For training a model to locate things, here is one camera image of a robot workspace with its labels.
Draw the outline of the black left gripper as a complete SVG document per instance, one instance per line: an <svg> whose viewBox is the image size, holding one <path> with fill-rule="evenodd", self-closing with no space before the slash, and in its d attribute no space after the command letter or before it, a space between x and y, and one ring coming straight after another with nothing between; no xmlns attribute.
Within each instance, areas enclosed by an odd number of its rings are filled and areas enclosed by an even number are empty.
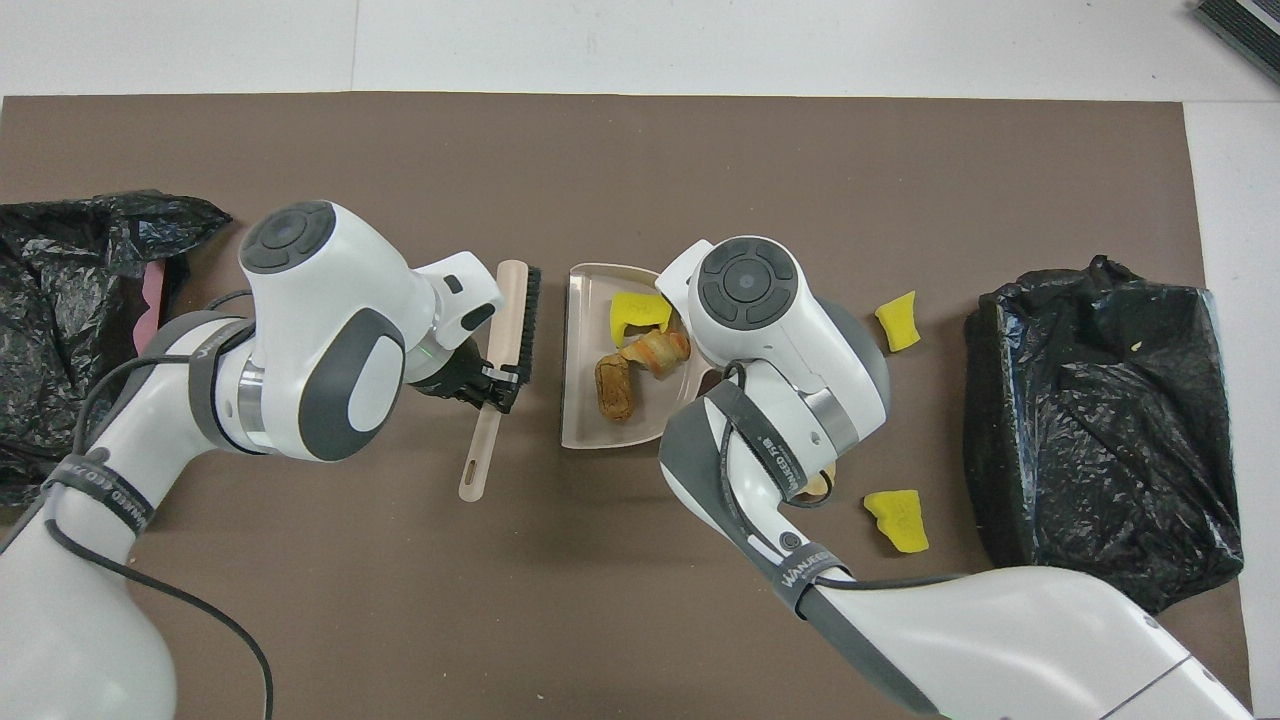
<svg viewBox="0 0 1280 720"><path fill-rule="evenodd" d="M421 395L453 398L474 407L485 407L492 388L492 378L486 370L492 364L483 357L475 340L466 340L456 348L444 365L431 375L420 380L404 383ZM497 369L497 409L509 414L524 387L524 372L520 368Z"/></svg>

